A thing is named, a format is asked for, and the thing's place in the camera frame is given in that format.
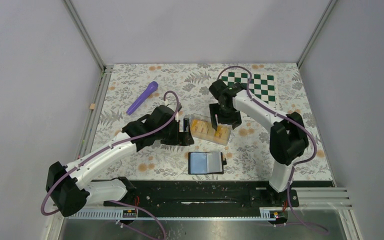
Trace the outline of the floral tablecloth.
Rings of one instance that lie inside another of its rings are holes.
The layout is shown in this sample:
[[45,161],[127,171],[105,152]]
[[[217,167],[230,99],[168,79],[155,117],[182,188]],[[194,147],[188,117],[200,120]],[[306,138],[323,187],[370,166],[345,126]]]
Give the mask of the floral tablecloth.
[[[193,114],[209,117],[209,104],[215,99],[209,86],[226,65],[212,64],[117,64],[107,81],[105,99],[91,150],[100,148],[113,139],[129,122],[150,114],[157,106],[176,101],[169,94],[174,91],[182,105],[179,117],[192,119]],[[304,162],[294,172],[295,181],[331,181],[331,172],[315,117],[295,63],[247,63],[232,65],[240,73],[274,75],[277,80],[277,108],[288,114],[299,113],[304,126],[315,137],[317,146],[309,146]],[[158,83],[151,94],[131,115],[126,111],[152,81]],[[220,151],[226,158],[224,174],[188,174],[188,153]],[[99,180],[126,177],[129,180],[196,180],[196,181],[267,181],[273,170],[274,159],[269,151],[269,133],[252,119],[243,116],[242,124],[234,129],[227,145],[195,139],[191,146],[168,146],[156,142],[138,153],[116,160],[98,175]]]

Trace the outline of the green white chessboard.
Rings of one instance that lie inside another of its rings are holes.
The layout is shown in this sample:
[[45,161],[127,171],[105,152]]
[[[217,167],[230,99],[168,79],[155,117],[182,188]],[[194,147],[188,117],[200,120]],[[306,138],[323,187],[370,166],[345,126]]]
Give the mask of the green white chessboard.
[[[248,78],[249,74],[247,72],[239,72],[238,70],[233,69],[229,69],[222,73],[220,77],[220,79],[229,87],[233,86],[235,83],[243,84],[246,87]],[[275,110],[277,109],[278,82],[274,75],[268,73],[252,74],[249,91]]]

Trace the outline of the clear box of cards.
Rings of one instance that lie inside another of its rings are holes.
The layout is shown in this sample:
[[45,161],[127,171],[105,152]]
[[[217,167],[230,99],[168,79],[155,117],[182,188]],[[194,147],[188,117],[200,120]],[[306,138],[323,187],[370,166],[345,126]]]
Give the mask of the clear box of cards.
[[194,138],[227,146],[232,127],[230,125],[218,123],[217,128],[214,129],[210,117],[193,114],[190,123],[190,132]]

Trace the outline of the black leather card holder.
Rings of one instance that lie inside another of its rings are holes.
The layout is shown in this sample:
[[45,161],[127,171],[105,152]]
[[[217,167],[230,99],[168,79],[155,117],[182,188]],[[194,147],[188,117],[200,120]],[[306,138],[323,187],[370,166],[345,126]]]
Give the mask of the black leather card holder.
[[225,165],[227,160],[221,151],[188,153],[189,175],[223,175]]

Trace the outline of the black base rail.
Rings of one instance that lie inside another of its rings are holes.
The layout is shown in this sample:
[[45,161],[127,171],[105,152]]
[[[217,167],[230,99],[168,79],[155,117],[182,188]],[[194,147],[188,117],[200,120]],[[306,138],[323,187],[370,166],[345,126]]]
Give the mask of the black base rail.
[[260,208],[299,207],[296,190],[274,193],[267,181],[128,180],[122,203],[157,218],[259,217]]

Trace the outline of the small wooden block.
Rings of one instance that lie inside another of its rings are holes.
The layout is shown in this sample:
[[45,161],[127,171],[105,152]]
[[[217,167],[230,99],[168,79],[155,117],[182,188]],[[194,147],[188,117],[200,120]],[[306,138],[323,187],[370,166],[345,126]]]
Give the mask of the small wooden block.
[[90,110],[94,110],[94,109],[95,109],[95,106],[96,106],[96,105],[95,105],[94,103],[91,103],[90,106],[89,106],[89,109],[90,109]]

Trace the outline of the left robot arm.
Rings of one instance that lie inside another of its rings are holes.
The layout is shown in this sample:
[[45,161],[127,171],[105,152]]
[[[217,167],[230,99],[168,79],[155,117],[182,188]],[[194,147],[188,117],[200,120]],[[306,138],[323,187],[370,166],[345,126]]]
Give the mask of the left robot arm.
[[47,173],[46,196],[40,207],[44,216],[57,212],[69,217],[85,205],[119,201],[128,206],[135,192],[124,177],[96,180],[115,161],[133,155],[155,142],[168,146],[190,146],[195,143],[190,119],[176,119],[176,112],[166,105],[129,122],[109,142],[97,150],[63,165],[53,163]]

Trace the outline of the purple toy microphone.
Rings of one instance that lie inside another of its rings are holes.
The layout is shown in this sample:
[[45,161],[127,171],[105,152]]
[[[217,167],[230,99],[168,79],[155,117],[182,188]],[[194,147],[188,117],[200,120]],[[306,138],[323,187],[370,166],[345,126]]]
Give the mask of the purple toy microphone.
[[130,105],[127,109],[126,114],[133,114],[138,107],[151,95],[153,94],[159,87],[159,84],[156,81],[152,81],[148,84],[146,89],[140,94],[140,96]]

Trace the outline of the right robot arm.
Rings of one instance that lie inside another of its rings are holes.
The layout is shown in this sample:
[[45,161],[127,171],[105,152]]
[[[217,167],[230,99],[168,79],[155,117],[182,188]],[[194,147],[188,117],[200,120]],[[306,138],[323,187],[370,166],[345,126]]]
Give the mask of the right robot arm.
[[209,105],[213,129],[217,129],[219,124],[235,129],[242,124],[242,114],[245,114],[269,131],[269,152],[274,158],[274,165],[266,198],[273,206],[281,205],[287,199],[293,165],[309,146],[308,132],[301,115],[276,111],[252,96],[243,83],[228,86],[218,79],[208,89],[217,100],[217,103]]

